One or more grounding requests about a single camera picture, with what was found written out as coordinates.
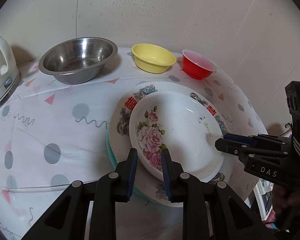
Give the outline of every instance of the white tablecloth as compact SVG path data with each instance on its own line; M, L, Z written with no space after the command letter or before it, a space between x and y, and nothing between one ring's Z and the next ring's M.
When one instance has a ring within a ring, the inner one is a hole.
M97 78L79 85L41 73L39 59L19 67L22 82L0 110L0 229L8 239L20 239L72 181L93 181L113 171L106 128L118 100L138 84L191 87L220 111L230 132L266 133L245 94L221 68L194 80L175 55L172 68L150 74L136 67L130 49L119 48ZM229 185L245 199L257 180L237 160ZM118 239L181 239L180 208L133 194L129 203L117 204L116 216Z

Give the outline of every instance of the screw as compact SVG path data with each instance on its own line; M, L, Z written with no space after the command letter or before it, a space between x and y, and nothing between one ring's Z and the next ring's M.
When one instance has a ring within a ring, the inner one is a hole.
M189 179L190 175L188 173L186 173L186 172L183 172L183 173L180 174L180 178L182 178L182 179Z
M119 177L119 174L116 173L116 172L111 172L111 173L109 174L109 178L111 178L111 179L115 179L115 178L117 178L117 177Z
M4 83L5 86L8 86L12 83L12 77L9 77L6 82Z
M224 181L219 181L219 182L217 183L217 186L218 186L219 188L225 188L225 187L227 186L227 184L226 184Z
M81 181L80 180L75 180L74 182L72 182L72 187L80 187L81 186Z

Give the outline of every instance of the human hand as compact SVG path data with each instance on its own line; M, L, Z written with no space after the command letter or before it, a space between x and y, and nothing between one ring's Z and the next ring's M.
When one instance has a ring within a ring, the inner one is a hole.
M300 205L300 188L296 189L287 197L288 189L279 185L274 185L273 194L273 209L277 214L281 214L287 207Z

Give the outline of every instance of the metal bowl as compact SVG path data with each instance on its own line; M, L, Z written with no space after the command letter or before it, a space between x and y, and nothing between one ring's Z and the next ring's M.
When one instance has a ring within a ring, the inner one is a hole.
M40 59L39 69L64 84L80 84L98 75L117 52L117 45L107 39L77 38L49 49Z

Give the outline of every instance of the squiggly line pattern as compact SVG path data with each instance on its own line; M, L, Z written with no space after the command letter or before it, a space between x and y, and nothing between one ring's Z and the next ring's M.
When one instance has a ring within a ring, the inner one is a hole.
M226 118L223 114L222 114L221 116L222 116L226 121L229 120L230 123L233 122L233 120L230 121L229 117Z
M8 235L12 236L13 239L15 239L14 235L15 236L19 236L19 235L15 234L15 233L11 232L7 227L5 228L1 222L0 222L0 226L2 226L1 229L4 230L4 231L7 231Z
M30 121L30 118L28 117L27 119L25 119L25 117L24 116L21 116L20 117L20 115L19 114L17 114L16 116L13 116L14 118L17 118L18 117L18 120L21 120L21 118L22 118L22 122L24 123L24 122L27 122L27 124L28 125L33 125L33 123L34 123L34 119L32 119L31 121Z
M30 214L31 214L31 219L29 220L29 225L30 225L30 226L31 226L30 222L33 220L33 215L32 215L32 213L31 213L31 209L33 209L33 208L29 208L29 211L30 211Z
M52 80L47 86L51 85L54 81L56 81L56 79Z
M82 119L85 119L85 121L86 121L86 124L91 124L92 122L95 122L95 126L97 127L97 128L99 128L99 127L101 127L101 125L105 122L106 123L106 129L108 129L108 122L107 121L103 121L99 126L97 125L97 120L92 120L92 121L90 121L90 122L88 122L87 121L87 118L84 116L84 117L82 117L79 121L77 121L77 120L75 120L76 122L81 122L81 120Z
M248 184L247 187L246 187L245 189L248 189L249 186L252 187L252 188L254 188L254 187L257 185L258 181L259 181L259 180L257 180L255 183L253 182L251 185Z

